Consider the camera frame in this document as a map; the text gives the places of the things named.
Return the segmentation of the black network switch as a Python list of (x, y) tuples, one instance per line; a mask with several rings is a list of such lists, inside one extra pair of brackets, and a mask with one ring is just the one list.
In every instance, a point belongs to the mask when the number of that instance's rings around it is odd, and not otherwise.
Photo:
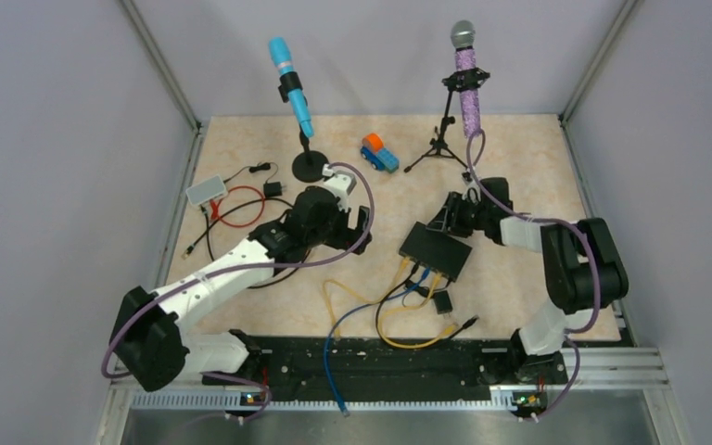
[(399, 254), (456, 282), (472, 252), (466, 243), (428, 230), (416, 222), (399, 248)]

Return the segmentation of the black switch power adapter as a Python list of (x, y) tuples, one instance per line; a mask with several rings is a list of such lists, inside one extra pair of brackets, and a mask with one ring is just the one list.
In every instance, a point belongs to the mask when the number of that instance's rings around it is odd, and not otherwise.
[(449, 286), (450, 282), (447, 282), (443, 287), (436, 288), (432, 293), (431, 300), (438, 315), (450, 314), (453, 311)]

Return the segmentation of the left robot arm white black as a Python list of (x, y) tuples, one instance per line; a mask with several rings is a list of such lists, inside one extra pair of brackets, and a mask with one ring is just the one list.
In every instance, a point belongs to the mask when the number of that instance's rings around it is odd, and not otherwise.
[(324, 182), (298, 195), (285, 218), (256, 227), (218, 260), (151, 291), (137, 286), (122, 299), (100, 372), (112, 357), (146, 391), (185, 374), (223, 373), (238, 383), (259, 374), (260, 358), (235, 334), (192, 336), (190, 330), (225, 302), (287, 269), (328, 265), (360, 254), (371, 239), (375, 197), (364, 175), (346, 162), (323, 167)]

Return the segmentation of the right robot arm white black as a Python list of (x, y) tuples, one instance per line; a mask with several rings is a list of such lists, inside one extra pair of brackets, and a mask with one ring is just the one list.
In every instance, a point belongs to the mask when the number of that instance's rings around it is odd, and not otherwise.
[(629, 278), (608, 224), (601, 218), (568, 222), (518, 213), (503, 177), (468, 177), (463, 193), (450, 192), (430, 232), (469, 237), (480, 231), (493, 243), (542, 256), (547, 299), (509, 340), (502, 367), (519, 382), (556, 367), (567, 335), (585, 331), (600, 310), (629, 292)]

